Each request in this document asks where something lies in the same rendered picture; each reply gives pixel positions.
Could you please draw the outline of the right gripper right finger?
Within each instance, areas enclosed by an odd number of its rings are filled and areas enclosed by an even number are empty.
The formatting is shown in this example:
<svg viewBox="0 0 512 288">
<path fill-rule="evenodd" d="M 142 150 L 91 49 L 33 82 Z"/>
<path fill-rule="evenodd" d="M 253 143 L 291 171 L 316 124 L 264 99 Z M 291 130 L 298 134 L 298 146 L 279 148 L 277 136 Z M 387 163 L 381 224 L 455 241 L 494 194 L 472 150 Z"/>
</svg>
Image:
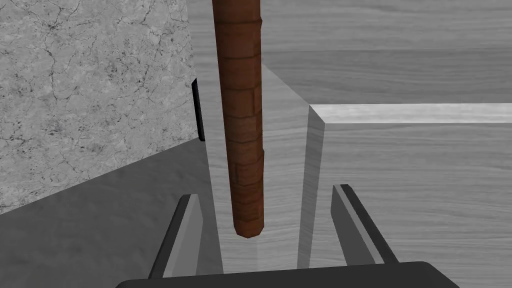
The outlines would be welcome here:
<svg viewBox="0 0 512 288">
<path fill-rule="evenodd" d="M 350 185 L 333 186 L 331 218 L 348 266 L 399 263 Z"/>
</svg>

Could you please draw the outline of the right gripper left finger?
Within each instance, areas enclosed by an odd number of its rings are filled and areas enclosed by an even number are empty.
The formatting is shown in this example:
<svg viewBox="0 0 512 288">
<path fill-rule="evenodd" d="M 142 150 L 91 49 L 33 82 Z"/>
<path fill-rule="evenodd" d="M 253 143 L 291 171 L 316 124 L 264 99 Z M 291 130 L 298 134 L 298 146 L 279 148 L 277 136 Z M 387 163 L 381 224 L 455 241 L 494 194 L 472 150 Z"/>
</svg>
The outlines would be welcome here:
<svg viewBox="0 0 512 288">
<path fill-rule="evenodd" d="M 181 196 L 148 278 L 196 275 L 202 231 L 203 215 L 198 195 Z"/>
</svg>

